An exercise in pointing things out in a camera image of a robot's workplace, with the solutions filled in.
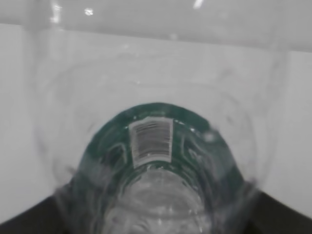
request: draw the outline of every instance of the barcode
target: barcode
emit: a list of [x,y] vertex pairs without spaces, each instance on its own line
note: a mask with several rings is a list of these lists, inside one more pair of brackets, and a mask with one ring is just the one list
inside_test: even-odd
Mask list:
[[173,120],[147,117],[129,125],[133,166],[151,161],[171,162]]

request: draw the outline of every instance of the label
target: label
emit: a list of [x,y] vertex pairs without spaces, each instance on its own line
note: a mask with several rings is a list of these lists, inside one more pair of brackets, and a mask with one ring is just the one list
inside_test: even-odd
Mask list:
[[152,161],[171,163],[173,120],[147,117],[129,125],[133,167]]

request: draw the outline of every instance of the transparent plastic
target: transparent plastic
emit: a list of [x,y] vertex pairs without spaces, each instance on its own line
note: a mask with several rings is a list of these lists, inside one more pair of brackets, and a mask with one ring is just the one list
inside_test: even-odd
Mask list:
[[74,233],[229,234],[274,155],[282,0],[29,0],[38,152]]

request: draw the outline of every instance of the dark surface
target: dark surface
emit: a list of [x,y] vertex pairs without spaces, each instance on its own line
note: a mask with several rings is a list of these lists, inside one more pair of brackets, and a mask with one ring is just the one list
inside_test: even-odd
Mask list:
[[[69,234],[52,197],[0,225],[0,234]],[[244,234],[312,234],[312,220],[262,193]]]

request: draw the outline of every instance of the green bottle label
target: green bottle label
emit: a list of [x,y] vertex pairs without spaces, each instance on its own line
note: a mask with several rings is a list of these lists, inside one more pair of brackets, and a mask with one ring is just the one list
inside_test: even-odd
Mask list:
[[158,168],[183,178],[211,213],[235,200],[244,184],[225,140],[207,120],[175,105],[149,103],[121,112],[94,135],[71,182],[75,204],[68,208],[74,216],[84,213],[85,222],[94,222],[96,210],[100,228],[122,189]]

